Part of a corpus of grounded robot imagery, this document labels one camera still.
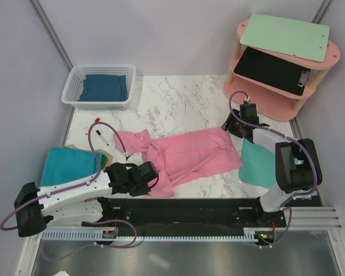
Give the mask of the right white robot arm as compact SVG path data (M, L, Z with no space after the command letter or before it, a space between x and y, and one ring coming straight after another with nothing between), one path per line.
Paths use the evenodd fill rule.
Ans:
M322 182L315 144L311 139L296 139L261 124L256 105L244 103L231 112L222 125L224 131L243 140L239 179L266 188L252 211L253 222L267 225L274 212L292 200L311 195Z

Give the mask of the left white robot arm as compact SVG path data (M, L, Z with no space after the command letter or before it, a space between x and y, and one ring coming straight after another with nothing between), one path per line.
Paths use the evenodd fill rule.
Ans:
M113 195L143 196L158 180L153 163L144 162L113 163L91 176L61 185L37 187L27 183L14 202L18 235L34 236L48 226L108 226L115 218Z

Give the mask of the pink t-shirt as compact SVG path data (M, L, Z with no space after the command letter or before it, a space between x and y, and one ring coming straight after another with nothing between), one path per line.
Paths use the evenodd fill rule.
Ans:
M220 127L158 139L152 139L146 129L119 131L118 136L114 135L118 151L140 152L143 161L156 167L159 181L148 193L151 197L173 197L176 186L243 167L229 133Z

